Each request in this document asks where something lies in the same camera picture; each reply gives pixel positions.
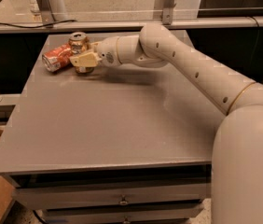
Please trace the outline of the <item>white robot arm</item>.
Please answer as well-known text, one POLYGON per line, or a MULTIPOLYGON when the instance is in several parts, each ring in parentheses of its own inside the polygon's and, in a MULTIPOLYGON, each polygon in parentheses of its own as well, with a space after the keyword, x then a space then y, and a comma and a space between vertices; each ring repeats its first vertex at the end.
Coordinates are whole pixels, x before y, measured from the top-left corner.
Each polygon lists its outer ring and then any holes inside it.
POLYGON ((76 67, 171 63, 224 114, 212 155, 212 224, 263 224, 263 85, 149 23, 138 35, 85 41, 76 67))

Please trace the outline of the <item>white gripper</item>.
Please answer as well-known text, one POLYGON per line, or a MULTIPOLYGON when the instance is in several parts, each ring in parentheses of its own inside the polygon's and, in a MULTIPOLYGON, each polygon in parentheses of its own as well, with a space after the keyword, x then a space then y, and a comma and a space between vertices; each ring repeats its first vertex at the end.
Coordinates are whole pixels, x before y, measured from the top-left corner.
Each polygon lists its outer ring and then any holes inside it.
POLYGON ((101 61, 107 67, 120 66, 117 53, 118 36, 108 37, 100 42, 92 42, 89 48, 92 51, 83 52, 70 57, 70 62, 75 67, 96 67, 101 61))

